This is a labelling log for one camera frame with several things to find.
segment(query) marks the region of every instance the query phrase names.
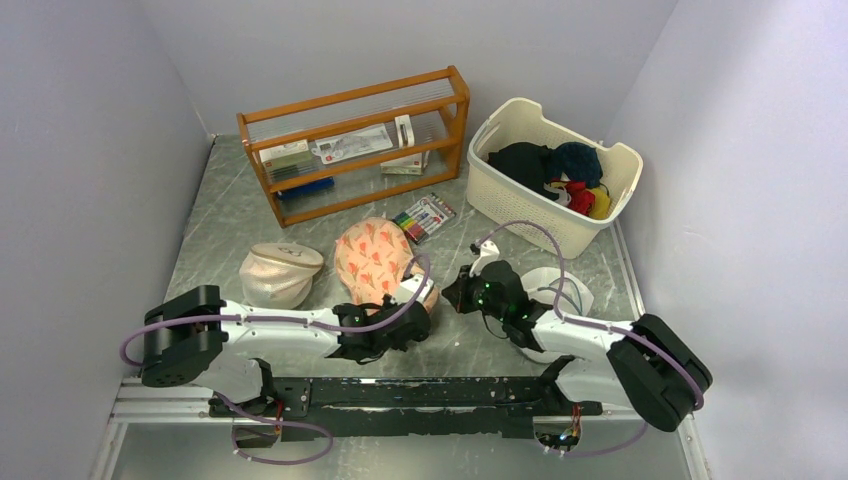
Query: small box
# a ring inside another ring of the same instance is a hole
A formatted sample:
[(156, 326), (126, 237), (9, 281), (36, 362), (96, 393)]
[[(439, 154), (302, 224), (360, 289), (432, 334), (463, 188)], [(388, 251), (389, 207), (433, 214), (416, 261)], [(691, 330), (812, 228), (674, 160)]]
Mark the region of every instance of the small box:
[(416, 153), (395, 160), (389, 160), (380, 164), (380, 171), (385, 174), (394, 175), (424, 175), (430, 151)]
[(259, 160), (265, 172), (271, 173), (280, 168), (291, 167), (312, 160), (312, 152), (306, 140), (278, 145), (259, 151)]

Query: marker set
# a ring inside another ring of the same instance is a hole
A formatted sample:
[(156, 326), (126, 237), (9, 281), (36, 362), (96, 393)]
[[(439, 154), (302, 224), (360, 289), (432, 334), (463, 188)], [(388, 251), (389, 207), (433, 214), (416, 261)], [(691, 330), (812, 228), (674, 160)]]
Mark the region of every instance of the marker set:
[(456, 212), (444, 200), (431, 193), (401, 212), (393, 221), (417, 245), (455, 216)]

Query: orange floral bag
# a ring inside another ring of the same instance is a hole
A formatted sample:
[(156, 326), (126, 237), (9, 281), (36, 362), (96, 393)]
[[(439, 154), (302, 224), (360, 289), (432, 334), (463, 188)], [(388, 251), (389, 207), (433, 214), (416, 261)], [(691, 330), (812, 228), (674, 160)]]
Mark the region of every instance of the orange floral bag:
[[(336, 240), (336, 274), (355, 304), (381, 304), (383, 295), (392, 295), (400, 285), (410, 260), (412, 249), (403, 231), (385, 218), (366, 218)], [(424, 270), (415, 265), (412, 273)], [(438, 298), (439, 289), (434, 287), (424, 302), (428, 312)]]

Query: laundry basket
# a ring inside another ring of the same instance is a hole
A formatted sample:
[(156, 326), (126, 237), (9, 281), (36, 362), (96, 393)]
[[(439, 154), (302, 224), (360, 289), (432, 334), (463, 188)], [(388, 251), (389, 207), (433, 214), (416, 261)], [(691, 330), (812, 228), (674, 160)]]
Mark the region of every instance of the laundry basket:
[[(581, 142), (595, 148), (604, 175), (601, 183), (610, 192), (609, 216), (595, 220), (554, 203), (525, 188), (486, 163), (490, 152), (516, 142), (531, 142), (556, 148), (564, 142)], [(632, 148), (617, 143), (603, 147), (542, 115), (542, 106), (526, 98), (503, 104), (474, 134), (468, 149), (468, 203), (498, 223), (530, 220), (548, 229), (559, 242), (565, 258), (580, 255), (599, 231), (608, 227), (630, 200), (639, 176), (642, 157)], [(527, 225), (512, 225), (510, 231), (550, 252), (550, 240)]]

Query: dark blue cloth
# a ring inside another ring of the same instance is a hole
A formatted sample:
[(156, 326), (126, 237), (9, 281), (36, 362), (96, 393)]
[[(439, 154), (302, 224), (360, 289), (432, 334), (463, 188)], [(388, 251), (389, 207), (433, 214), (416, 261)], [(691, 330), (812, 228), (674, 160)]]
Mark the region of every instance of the dark blue cloth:
[(518, 142), (490, 153), (489, 165), (531, 192), (556, 200), (558, 194), (545, 190), (545, 165), (550, 161), (550, 154), (551, 149), (544, 145)]
[(547, 181), (559, 179), (563, 173), (569, 180), (586, 182), (586, 188), (601, 185), (604, 171), (598, 161), (598, 152), (580, 142), (566, 142), (551, 152), (545, 165)]

